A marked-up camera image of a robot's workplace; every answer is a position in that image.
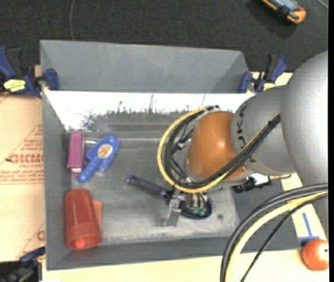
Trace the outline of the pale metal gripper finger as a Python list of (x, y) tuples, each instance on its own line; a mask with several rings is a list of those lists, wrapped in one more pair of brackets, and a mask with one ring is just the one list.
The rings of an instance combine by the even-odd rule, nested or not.
[(179, 209), (168, 211), (167, 214), (165, 216), (163, 216), (163, 218), (162, 218), (162, 226), (164, 226), (164, 227), (167, 227), (167, 226), (176, 227), (180, 214), (181, 214), (181, 211)]
[(171, 199), (167, 206), (165, 220), (170, 220), (174, 210), (174, 199)]

